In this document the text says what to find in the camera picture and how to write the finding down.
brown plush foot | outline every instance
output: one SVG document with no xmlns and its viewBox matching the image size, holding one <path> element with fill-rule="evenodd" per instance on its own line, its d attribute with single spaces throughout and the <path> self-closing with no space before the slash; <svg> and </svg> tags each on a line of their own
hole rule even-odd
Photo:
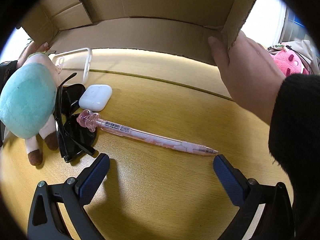
<svg viewBox="0 0 320 240">
<path fill-rule="evenodd" d="M 44 142 L 48 146 L 50 150 L 56 150 L 58 149 L 58 138 L 57 138 L 57 133 L 53 132 L 50 133 L 46 138 L 44 138 Z"/>
<path fill-rule="evenodd" d="M 42 163 L 42 152 L 40 150 L 35 150 L 28 153 L 28 159 L 32 166 L 38 166 Z"/>
</svg>

transparent pink pen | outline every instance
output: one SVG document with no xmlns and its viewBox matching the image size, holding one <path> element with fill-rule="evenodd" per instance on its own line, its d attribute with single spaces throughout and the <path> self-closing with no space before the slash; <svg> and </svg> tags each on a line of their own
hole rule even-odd
<svg viewBox="0 0 320 240">
<path fill-rule="evenodd" d="M 144 141 L 181 152 L 205 156 L 212 156 L 218 153 L 218 151 L 204 145 L 179 141 L 133 129 L 131 127 L 124 126 L 118 123 L 102 120 L 100 119 L 100 115 L 98 113 L 93 113 L 90 110 L 84 110 L 81 114 L 79 114 L 79 116 L 77 117 L 77 121 L 82 127 L 87 127 L 91 132 L 94 132 L 96 127 L 99 127 L 106 132 L 110 132 L 120 136 L 126 136 L 132 139 Z"/>
</svg>

pink plush toy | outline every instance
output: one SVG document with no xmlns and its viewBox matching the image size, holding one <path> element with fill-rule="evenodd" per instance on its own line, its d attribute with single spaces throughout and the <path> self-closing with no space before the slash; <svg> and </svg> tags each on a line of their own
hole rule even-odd
<svg viewBox="0 0 320 240">
<path fill-rule="evenodd" d="M 308 75 L 298 55 L 286 46 L 283 46 L 277 54 L 270 54 L 270 56 L 286 77 L 295 73 Z"/>
</svg>

label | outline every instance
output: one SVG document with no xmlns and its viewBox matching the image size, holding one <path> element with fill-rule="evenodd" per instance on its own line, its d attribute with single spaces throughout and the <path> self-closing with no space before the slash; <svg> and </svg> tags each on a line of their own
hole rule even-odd
<svg viewBox="0 0 320 240">
<path fill-rule="evenodd" d="M 112 128 L 112 129 L 118 130 L 120 132 L 125 132 L 125 133 L 129 133 L 131 130 L 131 127 L 124 126 L 124 125 L 114 123 L 114 122 L 109 122 L 109 121 L 104 121 L 103 125 L 105 127 Z"/>
</svg>

table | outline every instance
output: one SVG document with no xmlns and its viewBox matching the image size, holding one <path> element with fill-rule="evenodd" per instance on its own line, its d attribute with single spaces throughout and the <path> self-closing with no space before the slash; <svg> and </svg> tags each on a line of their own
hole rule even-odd
<svg viewBox="0 0 320 240">
<path fill-rule="evenodd" d="M 108 84 L 113 89 L 100 112 L 103 119 L 213 147 L 247 178 L 267 185 L 284 182 L 292 200 L 289 179 L 268 151 L 268 126 L 228 100 L 217 67 L 156 52 L 148 57 L 134 50 L 122 57 L 125 61 L 115 60 L 121 53 L 94 51 L 91 70 L 95 71 L 86 86 Z M 163 61 L 167 71 L 161 71 Z M 190 69 L 196 71 L 195 79 L 186 75 Z M 161 76 L 167 72 L 171 75 Z M 215 82 L 202 82 L 209 79 Z M 25 231 L 37 183 L 62 183 L 93 162 L 84 155 L 65 163 L 58 150 L 39 142 L 44 152 L 41 166 L 29 164 L 24 141 L 16 137 L 9 138 L 0 155 L 1 191 Z M 94 147 L 109 155 L 111 167 L 85 210 L 106 239 L 216 239 L 237 212 L 212 169 L 212 157 L 101 130 Z M 60 208 L 71 236 L 79 239 L 64 206 Z"/>
</svg>

